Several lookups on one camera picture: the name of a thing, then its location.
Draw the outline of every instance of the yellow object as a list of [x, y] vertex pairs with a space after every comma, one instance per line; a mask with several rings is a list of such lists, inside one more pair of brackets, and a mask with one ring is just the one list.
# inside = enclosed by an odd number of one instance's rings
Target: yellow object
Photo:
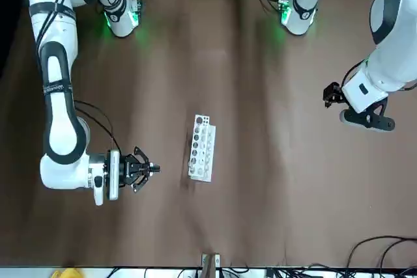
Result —
[[67, 268], [63, 273], [59, 270], [52, 274], [51, 278], [83, 278], [84, 276], [75, 268]]

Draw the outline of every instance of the brown table surface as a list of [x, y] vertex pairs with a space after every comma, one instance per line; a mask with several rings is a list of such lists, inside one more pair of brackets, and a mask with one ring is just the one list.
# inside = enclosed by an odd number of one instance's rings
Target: brown table surface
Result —
[[[96, 207], [91, 190], [46, 189], [38, 173], [44, 103], [27, 9], [0, 81], [0, 264], [344, 265], [351, 247], [416, 234], [417, 92], [390, 97], [392, 133], [346, 126], [323, 89], [366, 58], [372, 0], [321, 0], [306, 36], [286, 33], [258, 0], [145, 0], [115, 38], [94, 6], [77, 10], [75, 97], [108, 113], [124, 153], [162, 172], [138, 194]], [[196, 113], [217, 127], [210, 184], [186, 177]], [[105, 152], [93, 122], [89, 151]], [[354, 266], [374, 267], [389, 240]], [[417, 261], [396, 247], [387, 266]]]

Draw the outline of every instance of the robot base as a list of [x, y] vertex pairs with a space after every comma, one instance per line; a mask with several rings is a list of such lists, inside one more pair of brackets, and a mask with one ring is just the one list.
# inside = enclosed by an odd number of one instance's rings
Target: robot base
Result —
[[288, 6], [281, 13], [281, 24], [293, 35], [304, 35], [311, 24], [314, 22], [314, 16], [317, 9], [312, 14], [304, 16], [302, 19], [294, 9], [294, 0], [284, 0], [288, 2]]

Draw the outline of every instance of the brown cloth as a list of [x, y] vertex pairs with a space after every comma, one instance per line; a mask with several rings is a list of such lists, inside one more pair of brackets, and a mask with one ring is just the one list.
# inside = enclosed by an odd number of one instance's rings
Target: brown cloth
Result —
[[[343, 266], [360, 240], [415, 235], [417, 92], [390, 97], [392, 133], [344, 125], [344, 105], [321, 100], [375, 49], [371, 3], [321, 0], [302, 37], [258, 0], [145, 0], [123, 39], [77, 10], [75, 98], [109, 115], [125, 154], [138, 145], [162, 167], [101, 207], [91, 190], [40, 181], [44, 103], [23, 10], [0, 81], [0, 264], [200, 266], [215, 252], [223, 266]], [[210, 184], [186, 177], [196, 113], [217, 127]], [[89, 151], [105, 152], [87, 121]], [[376, 266], [390, 242], [367, 243], [353, 266]], [[411, 265], [415, 249], [397, 246], [386, 266]]]

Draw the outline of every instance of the green led light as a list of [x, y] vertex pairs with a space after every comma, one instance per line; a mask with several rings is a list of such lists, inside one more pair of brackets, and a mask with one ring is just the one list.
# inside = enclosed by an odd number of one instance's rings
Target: green led light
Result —
[[291, 15], [291, 11], [292, 11], [291, 8], [288, 7], [282, 12], [282, 14], [281, 14], [281, 24], [282, 25], [287, 25], [288, 20], [289, 20], [289, 16]]
[[129, 12], [129, 18], [132, 20], [132, 24], [134, 26], [139, 25], [139, 18], [137, 16], [137, 12]]
[[313, 22], [314, 22], [314, 16], [315, 16], [316, 11], [317, 11], [317, 9], [315, 9], [313, 11], [313, 14], [312, 14], [312, 17], [311, 17], [311, 21], [310, 21], [310, 25], [313, 24]]
[[111, 26], [110, 26], [110, 21], [109, 21], [109, 18], [107, 17], [107, 14], [106, 14], [106, 13], [104, 13], [104, 16], [106, 17], [107, 26], [111, 28]]

